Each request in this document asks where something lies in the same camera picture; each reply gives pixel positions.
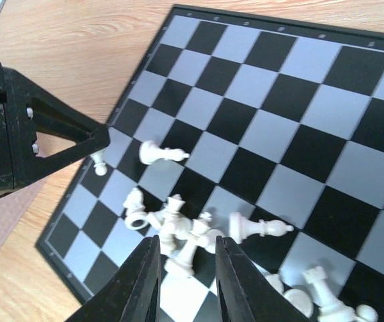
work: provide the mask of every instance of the chessboard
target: chessboard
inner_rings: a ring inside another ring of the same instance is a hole
[[[81,303],[157,233],[125,226],[138,187],[147,211],[180,194],[226,233],[235,211],[294,226],[240,245],[288,288],[323,267],[384,322],[384,34],[175,5],[107,123],[107,174],[84,160],[36,244]],[[190,157],[145,165],[146,140]],[[192,278],[162,275],[161,321],[218,321],[214,259],[198,248]]]

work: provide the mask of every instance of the chessboard border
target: chessboard border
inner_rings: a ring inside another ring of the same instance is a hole
[[[168,13],[166,14],[164,20],[160,24],[159,28],[157,29],[156,33],[154,34],[154,37],[152,38],[152,41],[149,43],[142,59],[138,63],[137,67],[133,71],[131,77],[129,78],[129,81],[126,83],[124,89],[121,91],[119,99],[117,100],[116,104],[114,105],[112,111],[108,115],[106,119],[106,123],[110,126],[113,125],[113,123],[116,121],[117,116],[122,112],[121,106],[124,103],[124,101],[128,98],[128,93],[131,91],[134,80],[136,80],[139,76],[139,74],[142,72],[143,68],[146,66],[149,54],[153,51],[153,49],[156,47],[156,45],[159,43],[160,38],[163,35],[164,26],[167,26],[168,22],[175,16],[175,15],[184,15],[187,16],[187,11],[198,13],[201,15],[217,15],[218,17],[233,17],[235,19],[238,18],[244,18],[247,20],[253,20],[257,22],[267,22],[267,23],[273,23],[278,25],[288,25],[292,26],[294,28],[305,28],[309,30],[314,31],[325,31],[325,32],[331,32],[335,34],[342,34],[343,37],[346,36],[354,36],[355,38],[360,37],[366,37],[366,38],[372,38],[374,40],[384,40],[384,33],[382,32],[372,32],[367,30],[358,30],[358,29],[352,29],[352,28],[344,28],[344,27],[338,27],[333,25],[325,25],[320,23],[311,23],[306,21],[295,21],[292,19],[284,19],[284,18],[278,18],[278,17],[270,17],[265,15],[258,15],[253,13],[244,13],[244,12],[238,12],[238,11],[228,11],[228,10],[222,10],[222,9],[212,9],[207,7],[198,7],[198,6],[191,6],[191,5],[181,5],[181,4],[174,4],[169,9]],[[251,28],[259,28],[259,25],[253,26],[248,25],[248,27]],[[384,50],[384,48],[367,48],[369,50]],[[67,286],[67,288],[71,291],[73,296],[80,302],[80,304],[84,304],[86,301],[89,300],[89,293],[87,293],[82,283],[79,282],[74,276],[70,276],[70,278],[67,278],[67,274],[69,273],[69,269],[65,266],[65,264],[58,259],[56,256],[51,256],[50,253],[52,253],[52,250],[48,247],[48,245],[45,242],[45,239],[49,233],[49,231],[52,229],[52,226],[57,221],[57,219],[62,215],[62,210],[64,209],[66,202],[68,201],[68,198],[73,193],[76,186],[80,183],[82,177],[84,174],[86,174],[86,171],[92,167],[92,159],[90,157],[86,157],[79,166],[79,169],[76,171],[75,175],[73,176],[70,184],[67,186],[64,194],[62,195],[61,199],[59,200],[55,210],[53,211],[52,215],[50,216],[49,220],[46,223],[46,226],[42,230],[39,238],[37,239],[36,243],[34,244],[35,248],[39,251],[39,253],[42,255],[42,257],[45,259],[45,261],[49,264],[51,269],[58,275],[58,277],[61,279],[61,281]]]

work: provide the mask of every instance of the wooden table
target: wooden table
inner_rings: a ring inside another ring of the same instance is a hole
[[[105,121],[165,15],[167,0],[7,1],[0,61]],[[384,0],[198,0],[189,5],[384,32]],[[44,138],[49,154],[68,145]],[[64,321],[78,302],[34,243],[79,163],[50,176],[0,249],[0,321]]]

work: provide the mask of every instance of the metal screw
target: metal screw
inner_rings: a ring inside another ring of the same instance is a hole
[[[32,117],[34,116],[34,111],[31,107],[26,108],[26,113],[28,114],[29,119],[32,119]]]
[[[40,149],[38,148],[38,144],[37,143],[33,143],[32,144],[32,152],[34,154],[38,154],[39,151],[40,151]]]

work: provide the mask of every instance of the table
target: table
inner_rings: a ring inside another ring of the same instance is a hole
[[[0,15],[0,61],[104,122],[176,1],[8,1]],[[384,0],[196,0],[200,5],[384,32]],[[49,154],[68,143],[44,137]],[[34,243],[79,162],[47,178],[0,249],[0,321],[63,321],[79,308]]]

